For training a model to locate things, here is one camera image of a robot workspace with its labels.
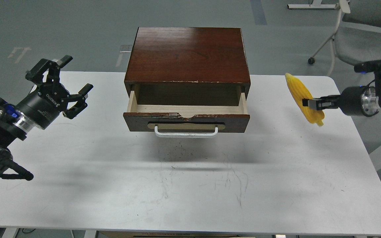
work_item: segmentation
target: wooden cabinet top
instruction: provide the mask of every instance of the wooden cabinet top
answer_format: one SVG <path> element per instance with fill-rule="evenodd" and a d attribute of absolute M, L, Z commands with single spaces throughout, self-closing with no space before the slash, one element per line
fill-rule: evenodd
<path fill-rule="evenodd" d="M 250 79 L 239 28 L 140 27 L 124 80 L 135 83 L 233 83 Z"/>

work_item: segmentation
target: table leg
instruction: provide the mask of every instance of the table leg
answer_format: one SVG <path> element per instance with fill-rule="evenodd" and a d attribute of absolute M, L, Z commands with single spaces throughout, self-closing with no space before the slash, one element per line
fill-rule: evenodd
<path fill-rule="evenodd" d="M 85 236 L 83 238 L 95 238 L 96 236 L 97 236 L 97 231 L 91 230 L 91 229 L 87 229 L 85 231 Z"/>
<path fill-rule="evenodd" d="M 18 228 L 13 228 L 13 227 L 6 228 L 2 238 L 16 238 L 18 231 L 19 231 Z"/>

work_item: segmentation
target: corn cob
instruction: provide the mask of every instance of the corn cob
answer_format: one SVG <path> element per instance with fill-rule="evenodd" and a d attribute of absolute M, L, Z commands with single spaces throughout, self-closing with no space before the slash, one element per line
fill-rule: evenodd
<path fill-rule="evenodd" d="M 305 87 L 305 85 L 295 76 L 286 73 L 287 87 L 289 88 L 290 93 L 292 94 L 293 99 L 296 104 L 307 118 L 308 122 L 311 124 L 317 123 L 317 125 L 322 126 L 322 120 L 324 119 L 324 113 L 322 110 L 313 110 L 309 107 L 302 106 L 302 99 L 313 99 L 310 91 Z"/>

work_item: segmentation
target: chair leg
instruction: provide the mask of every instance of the chair leg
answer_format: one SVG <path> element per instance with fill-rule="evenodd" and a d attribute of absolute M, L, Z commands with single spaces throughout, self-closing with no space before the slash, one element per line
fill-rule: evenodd
<path fill-rule="evenodd" d="M 333 44 L 333 39 L 331 39 L 330 41 L 330 54 L 331 54 L 331 65 L 330 65 L 330 69 L 328 70 L 327 72 L 327 76 L 330 77 L 330 74 L 331 72 L 333 71 L 334 69 L 334 62 L 336 60 L 336 56 L 334 54 L 334 44 Z"/>
<path fill-rule="evenodd" d="M 316 54 L 317 53 L 319 53 L 319 51 L 325 46 L 325 44 L 328 42 L 328 41 L 330 41 L 332 38 L 333 38 L 333 36 L 334 36 L 334 34 L 335 34 L 335 32 L 332 34 L 332 35 L 330 35 L 321 45 L 320 45 L 320 47 L 316 50 L 316 52 L 308 59 L 308 63 L 309 64 L 313 64 L 313 63 L 315 63 L 316 62 L 316 60 L 315 60 L 315 56 L 316 56 Z"/>

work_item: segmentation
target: drawer handle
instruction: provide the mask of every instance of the drawer handle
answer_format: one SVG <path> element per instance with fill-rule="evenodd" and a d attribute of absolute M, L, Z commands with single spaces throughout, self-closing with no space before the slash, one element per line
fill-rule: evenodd
<path fill-rule="evenodd" d="M 188 132 L 159 132 L 158 126 L 154 127 L 155 134 L 157 137 L 168 137 L 168 138 L 212 138 L 218 134 L 218 127 L 214 129 L 213 133 L 188 133 Z"/>

